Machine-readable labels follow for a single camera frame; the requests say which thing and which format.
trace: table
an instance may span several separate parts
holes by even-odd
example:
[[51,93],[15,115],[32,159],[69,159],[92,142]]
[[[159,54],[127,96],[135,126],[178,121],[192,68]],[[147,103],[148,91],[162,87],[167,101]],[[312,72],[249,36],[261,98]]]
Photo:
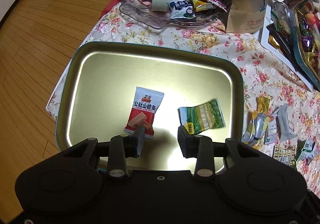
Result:
[[[225,26],[219,20],[196,30],[175,27],[155,30],[122,15],[119,5],[116,4],[100,19],[83,44],[94,40],[151,44],[227,59],[239,68],[244,80],[244,132],[250,116],[248,111],[256,109],[258,96],[267,96],[271,98],[269,114],[284,104],[289,105],[289,125],[297,134],[297,138],[280,144],[281,147],[295,145],[298,138],[311,138],[319,148],[320,93],[315,90],[310,92],[296,74],[263,48],[251,34],[226,33]],[[46,107],[55,120],[67,70],[68,67]],[[259,149],[272,156],[274,145],[262,145]],[[306,179],[308,188],[320,196],[319,155],[310,165],[306,164],[306,160],[297,162],[297,169]]]

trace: scalloped glass bowl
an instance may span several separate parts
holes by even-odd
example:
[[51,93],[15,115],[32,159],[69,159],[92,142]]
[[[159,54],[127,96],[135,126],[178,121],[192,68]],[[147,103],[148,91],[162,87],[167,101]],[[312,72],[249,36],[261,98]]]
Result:
[[154,29],[163,29],[169,26],[180,28],[196,28],[209,23],[225,13],[222,9],[216,8],[214,12],[196,13],[196,21],[185,22],[170,20],[170,10],[168,12],[152,11],[151,5],[144,5],[139,0],[122,0],[119,11],[136,21],[139,21]]

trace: floor plank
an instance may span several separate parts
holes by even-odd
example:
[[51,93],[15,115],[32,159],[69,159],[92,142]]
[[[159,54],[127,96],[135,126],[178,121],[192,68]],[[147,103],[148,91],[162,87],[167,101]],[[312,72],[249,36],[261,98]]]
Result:
[[21,212],[19,174],[59,152],[45,111],[60,77],[111,0],[19,0],[0,28],[0,219]]

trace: red cloth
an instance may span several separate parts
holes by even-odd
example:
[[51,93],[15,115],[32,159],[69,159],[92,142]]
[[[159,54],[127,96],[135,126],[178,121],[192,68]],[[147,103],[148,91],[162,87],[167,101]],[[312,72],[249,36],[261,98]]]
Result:
[[121,0],[111,0],[111,2],[109,2],[109,4],[103,9],[99,19],[101,19],[103,15],[107,14],[119,2],[121,2]]

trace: yellow logo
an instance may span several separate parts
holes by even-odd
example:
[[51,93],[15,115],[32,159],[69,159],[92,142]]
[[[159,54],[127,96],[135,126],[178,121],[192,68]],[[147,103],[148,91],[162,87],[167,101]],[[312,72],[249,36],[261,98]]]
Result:
[[185,123],[184,124],[185,128],[187,129],[189,134],[194,134],[195,133],[195,129],[193,128],[193,123]]

